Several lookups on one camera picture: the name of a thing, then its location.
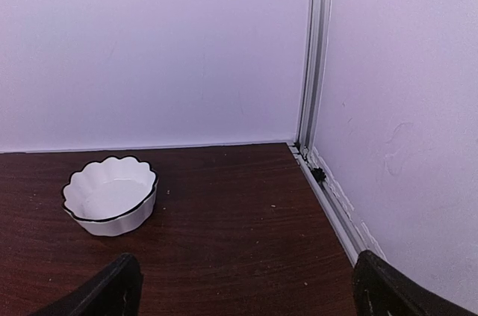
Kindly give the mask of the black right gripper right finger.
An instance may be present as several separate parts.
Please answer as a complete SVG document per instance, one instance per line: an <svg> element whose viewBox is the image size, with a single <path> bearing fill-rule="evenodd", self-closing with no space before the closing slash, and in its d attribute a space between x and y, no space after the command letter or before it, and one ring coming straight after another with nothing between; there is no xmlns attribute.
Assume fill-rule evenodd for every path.
<svg viewBox="0 0 478 316"><path fill-rule="evenodd" d="M353 271L357 315L472 315L473 312L419 286L370 250Z"/></svg>

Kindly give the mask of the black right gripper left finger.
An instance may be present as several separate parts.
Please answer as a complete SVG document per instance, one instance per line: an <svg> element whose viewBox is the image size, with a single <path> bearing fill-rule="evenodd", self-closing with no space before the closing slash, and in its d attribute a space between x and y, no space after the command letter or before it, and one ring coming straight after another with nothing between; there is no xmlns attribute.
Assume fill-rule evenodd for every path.
<svg viewBox="0 0 478 316"><path fill-rule="evenodd" d="M131 253L123 253L72 293L34 314L137 315L142 286L139 261Z"/></svg>

